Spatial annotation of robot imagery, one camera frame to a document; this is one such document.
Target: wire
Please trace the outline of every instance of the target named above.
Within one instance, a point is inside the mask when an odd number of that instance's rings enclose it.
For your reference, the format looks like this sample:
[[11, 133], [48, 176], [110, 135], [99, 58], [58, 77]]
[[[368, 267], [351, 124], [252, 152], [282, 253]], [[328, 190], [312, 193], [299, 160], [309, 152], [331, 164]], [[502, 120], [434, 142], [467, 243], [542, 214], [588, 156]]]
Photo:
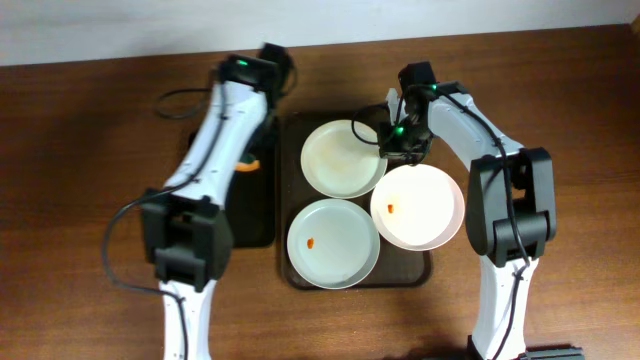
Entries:
[[520, 281], [522, 280], [522, 274], [531, 265], [529, 256], [527, 255], [527, 251], [525, 250], [524, 245], [522, 243], [522, 236], [520, 235], [520, 230], [518, 230], [518, 224], [516, 223], [516, 215], [515, 215], [515, 210], [513, 208], [513, 193], [511, 191], [511, 172], [509, 170], [509, 164], [507, 161], [507, 153], [504, 150], [504, 146], [502, 145], [502, 141], [500, 140], [500, 138], [496, 136], [495, 132], [493, 132], [493, 129], [491, 129], [491, 127], [486, 123], [486, 121], [484, 121], [480, 116], [478, 116], [473, 111], [469, 110], [467, 106], [462, 105], [460, 102], [454, 99], [451, 95], [441, 91], [437, 87], [435, 89], [432, 88], [431, 86], [428, 86], [426, 88], [435, 91], [436, 94], [440, 94], [444, 96], [452, 104], [454, 104], [460, 110], [462, 110], [462, 112], [471, 116], [474, 120], [480, 123], [480, 125], [489, 133], [489, 136], [494, 141], [495, 145], [498, 147], [498, 150], [500, 151], [500, 156], [502, 157], [502, 173], [504, 174], [504, 186], [505, 186], [505, 191], [507, 193], [507, 214], [509, 216], [509, 221], [511, 223], [511, 230], [513, 231], [513, 236], [518, 246], [518, 250], [520, 251], [520, 255], [522, 256], [522, 259], [525, 262], [525, 265], [522, 266], [520, 269], [518, 269], [516, 273], [514, 273], [515, 280], [513, 284], [513, 294], [511, 298], [511, 312], [509, 314], [509, 323], [507, 324], [507, 329], [502, 338], [502, 341], [500, 342], [500, 346], [498, 347], [496, 354], [493, 356], [493, 360], [497, 360], [498, 356], [500, 356], [500, 353], [502, 352], [502, 349], [504, 348], [505, 343], [507, 342], [507, 339], [509, 338], [509, 334], [511, 333], [511, 328], [513, 327], [513, 321], [514, 321], [515, 309], [516, 309], [516, 297], [518, 295], [518, 287], [519, 287]]
[[[182, 119], [187, 119], [197, 115], [200, 111], [202, 111], [202, 109], [204, 109], [207, 106], [207, 103], [211, 99], [211, 96], [209, 96], [208, 94], [211, 93], [211, 89], [213, 88], [213, 83], [215, 81], [215, 78], [216, 78], [216, 71], [215, 69], [211, 69], [209, 71], [209, 76], [207, 77], [206, 87], [172, 90], [160, 95], [156, 99], [156, 101], [153, 103], [153, 112], [161, 118], [171, 119], [171, 120], [182, 120]], [[172, 113], [168, 113], [160, 110], [160, 105], [166, 99], [178, 94], [189, 94], [189, 93], [203, 93], [204, 95], [196, 105], [194, 105], [191, 109], [185, 112], [172, 114]]]
[[376, 108], [381, 108], [381, 109], [385, 109], [386, 110], [386, 103], [382, 103], [382, 104], [374, 104], [374, 105], [369, 105], [369, 106], [365, 106], [362, 109], [356, 111], [353, 116], [351, 117], [351, 132], [353, 132], [353, 135], [355, 135], [355, 137], [362, 141], [365, 144], [369, 144], [369, 145], [378, 145], [377, 141], [369, 141], [366, 139], [363, 139], [360, 135], [358, 135], [358, 133], [356, 132], [356, 118], [358, 117], [358, 115], [360, 115], [360, 113], [369, 110], [369, 109], [376, 109]]
[[427, 155], [429, 155], [429, 153], [431, 152], [431, 144], [433, 144], [433, 134], [431, 134], [428, 138], [427, 138], [427, 143], [424, 147], [424, 151], [422, 152], [422, 157], [420, 158], [420, 160], [415, 161], [411, 164], [409, 164], [409, 166], [417, 166], [418, 164], [422, 164], [422, 162], [424, 161], [424, 159], [427, 158]]
[[382, 143], [378, 143], [378, 142], [373, 142], [373, 141], [368, 141], [366, 139], [363, 139], [362, 137], [360, 137], [360, 135], [358, 135], [358, 133], [356, 133], [356, 118], [358, 117], [358, 115], [368, 109], [372, 109], [372, 108], [376, 108], [376, 107], [380, 107], [383, 108], [385, 110], [387, 110], [387, 103], [381, 103], [381, 104], [374, 104], [374, 105], [369, 105], [369, 106], [365, 106], [362, 109], [356, 111], [353, 116], [351, 117], [351, 132], [353, 132], [353, 135], [355, 135], [355, 137], [362, 141], [365, 144], [369, 144], [369, 145], [378, 145], [379, 147], [382, 147], [383, 145], [385, 145], [386, 143], [388, 143], [389, 141], [391, 141], [391, 139], [393, 139], [393, 131], [400, 125], [400, 110], [402, 110], [402, 102], [404, 101], [404, 93], [402, 93], [400, 95], [400, 101], [398, 101], [398, 109], [396, 111], [396, 121], [393, 123], [393, 128], [391, 129], [391, 132], [389, 133], [389, 136], [384, 139], [382, 141]]
[[104, 271], [107, 275], [107, 277], [109, 278], [109, 280], [111, 280], [111, 283], [117, 287], [123, 288], [123, 289], [127, 289], [127, 290], [132, 290], [132, 291], [137, 291], [140, 293], [144, 293], [144, 294], [151, 294], [151, 295], [161, 295], [161, 296], [169, 296], [171, 297], [176, 304], [178, 305], [178, 311], [180, 313], [180, 324], [182, 326], [182, 337], [183, 337], [183, 341], [184, 341], [184, 360], [188, 360], [189, 358], [189, 337], [187, 334], [187, 326], [186, 326], [186, 320], [185, 320], [185, 315], [184, 315], [184, 298], [179, 297], [177, 294], [169, 292], [169, 291], [165, 291], [165, 290], [158, 290], [158, 289], [153, 289], [153, 288], [148, 288], [148, 287], [144, 287], [144, 286], [138, 286], [138, 285], [133, 285], [133, 284], [128, 284], [122, 280], [120, 280], [116, 274], [113, 272], [113, 269], [111, 268], [111, 264], [109, 262], [109, 243], [111, 241], [111, 234], [113, 233], [113, 229], [115, 228], [116, 224], [120, 221], [120, 219], [122, 219], [128, 212], [129, 210], [131, 210], [133, 207], [144, 204], [146, 202], [149, 202], [153, 199], [157, 199], [159, 197], [162, 196], [166, 196], [169, 195], [175, 191], [178, 191], [180, 189], [183, 189], [184, 187], [186, 187], [187, 185], [189, 185], [193, 180], [196, 179], [196, 177], [200, 174], [200, 172], [202, 172], [202, 169], [204, 169], [204, 167], [207, 164], [207, 161], [209, 160], [209, 156], [211, 155], [211, 152], [214, 149], [214, 146], [216, 144], [216, 142], [218, 141], [218, 137], [220, 136], [220, 133], [222, 132], [222, 122], [225, 121], [227, 119], [226, 117], [226, 104], [227, 104], [227, 96], [226, 96], [226, 92], [224, 89], [224, 84], [220, 85], [220, 95], [222, 97], [222, 105], [221, 105], [221, 109], [220, 109], [220, 124], [217, 126], [216, 131], [213, 135], [213, 138], [211, 140], [211, 142], [209, 143], [209, 146], [207, 147], [207, 151], [205, 152], [205, 155], [202, 159], [202, 161], [198, 164], [198, 166], [196, 167], [196, 170], [187, 177], [187, 179], [185, 181], [183, 181], [182, 183], [176, 185], [176, 186], [172, 186], [169, 188], [165, 188], [164, 190], [152, 194], [152, 195], [147, 195], [147, 196], [142, 196], [136, 200], [133, 200], [132, 202], [128, 203], [127, 205], [123, 206], [122, 208], [120, 208], [120, 210], [118, 210], [118, 212], [116, 212], [116, 214], [111, 218], [111, 220], [109, 221], [109, 224], [107, 225], [107, 229], [105, 230], [103, 239], [102, 239], [102, 247], [101, 247], [101, 257], [102, 257], [102, 266], [104, 268]]

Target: wooden surface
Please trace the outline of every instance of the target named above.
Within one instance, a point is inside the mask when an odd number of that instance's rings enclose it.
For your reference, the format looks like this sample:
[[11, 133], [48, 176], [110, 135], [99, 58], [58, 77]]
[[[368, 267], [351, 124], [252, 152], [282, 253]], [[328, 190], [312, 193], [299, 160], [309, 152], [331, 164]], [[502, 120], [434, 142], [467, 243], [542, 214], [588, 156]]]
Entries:
[[[506, 134], [547, 148], [558, 235], [534, 275], [526, 342], [640, 358], [640, 66], [628, 25], [291, 53], [300, 81], [280, 114], [380, 102], [404, 65], [430, 59]], [[154, 117], [154, 98], [203, 84], [223, 57], [0, 68], [0, 358], [161, 359], [160, 299], [112, 287], [100, 239], [119, 206], [172, 173], [198, 127]], [[427, 162], [466, 192], [445, 144]], [[419, 289], [299, 292], [280, 279], [276, 254], [234, 252], [214, 298], [214, 358], [396, 359], [464, 347], [473, 329], [479, 260], [464, 229], [434, 252]], [[123, 277], [155, 284], [137, 216], [118, 228], [112, 257]]]

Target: white bowl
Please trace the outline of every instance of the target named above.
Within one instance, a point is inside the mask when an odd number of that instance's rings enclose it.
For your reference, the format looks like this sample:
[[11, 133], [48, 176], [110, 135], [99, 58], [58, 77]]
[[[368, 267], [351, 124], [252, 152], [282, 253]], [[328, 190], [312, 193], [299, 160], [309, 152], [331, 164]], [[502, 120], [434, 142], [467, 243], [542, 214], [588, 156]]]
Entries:
[[[356, 122], [358, 135], [376, 141], [376, 132]], [[337, 199], [350, 199], [371, 191], [387, 170], [377, 145], [358, 140], [351, 120], [336, 120], [315, 129], [300, 154], [302, 173], [318, 192]]]
[[387, 173], [371, 195], [370, 210], [385, 239], [413, 251], [445, 244], [460, 229], [465, 212], [458, 184], [444, 171], [423, 164]]
[[[313, 239], [313, 247], [308, 241]], [[298, 274], [325, 289], [343, 289], [364, 279], [380, 254], [380, 236], [369, 214], [337, 199], [316, 201], [291, 223], [287, 253]]]

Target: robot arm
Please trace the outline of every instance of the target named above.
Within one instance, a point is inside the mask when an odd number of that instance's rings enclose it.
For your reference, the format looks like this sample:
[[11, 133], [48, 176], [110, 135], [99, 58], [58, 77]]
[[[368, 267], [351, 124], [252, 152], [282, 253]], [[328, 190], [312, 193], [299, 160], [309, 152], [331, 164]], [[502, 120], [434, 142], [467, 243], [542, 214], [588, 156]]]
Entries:
[[[472, 247], [481, 256], [482, 274], [480, 312], [470, 348], [477, 359], [493, 359], [504, 338], [497, 358], [517, 358], [526, 350], [523, 326], [531, 277], [545, 243], [555, 236], [551, 158], [544, 149], [525, 149], [503, 134], [477, 109], [471, 95], [459, 83], [436, 83], [428, 62], [407, 66], [399, 79], [406, 117], [400, 124], [381, 126], [378, 139], [390, 140], [381, 141], [380, 155], [406, 159], [409, 154], [415, 159], [422, 144], [437, 136], [469, 170], [466, 229]], [[507, 190], [502, 181], [505, 161], [494, 138], [468, 111], [477, 115], [500, 140], [512, 185], [525, 190], [524, 198], [513, 202], [517, 227], [530, 261], [519, 282], [514, 281], [514, 275], [523, 269], [525, 260], [518, 251], [507, 213]], [[398, 126], [403, 130], [395, 131]], [[512, 325], [505, 338], [510, 318]]]
[[241, 156], [270, 127], [292, 66], [284, 48], [271, 44], [258, 58], [232, 55], [223, 62], [207, 116], [165, 183], [178, 189], [141, 205], [147, 261], [155, 266], [160, 289], [183, 299], [180, 310], [164, 296], [167, 360], [187, 353], [190, 360], [211, 359], [211, 301], [233, 248], [224, 212], [227, 190]]

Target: black tray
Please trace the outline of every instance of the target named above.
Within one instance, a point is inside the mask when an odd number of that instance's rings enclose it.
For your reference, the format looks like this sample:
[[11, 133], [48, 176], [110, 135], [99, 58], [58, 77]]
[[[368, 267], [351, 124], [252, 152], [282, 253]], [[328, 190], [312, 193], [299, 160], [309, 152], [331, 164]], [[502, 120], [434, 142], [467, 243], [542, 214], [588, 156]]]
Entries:
[[[303, 279], [291, 265], [287, 252], [287, 233], [289, 226], [305, 206], [327, 197], [317, 192], [304, 178], [300, 165], [300, 152], [307, 136], [320, 125], [335, 119], [349, 119], [352, 114], [306, 114], [293, 115], [281, 123], [280, 127], [280, 226], [282, 243], [280, 246], [280, 270], [291, 286], [300, 290], [318, 290], [320, 288]], [[385, 121], [385, 114], [366, 119], [358, 119], [376, 129], [376, 124]], [[389, 162], [387, 170], [401, 163]], [[371, 192], [349, 201], [367, 212]], [[431, 253], [400, 249], [382, 236], [380, 237], [380, 255], [371, 273], [350, 289], [358, 288], [397, 288], [423, 285], [432, 270]]]
[[276, 238], [279, 200], [277, 127], [274, 124], [249, 149], [260, 160], [260, 168], [251, 172], [236, 171], [229, 185], [225, 212], [236, 249], [267, 247]]

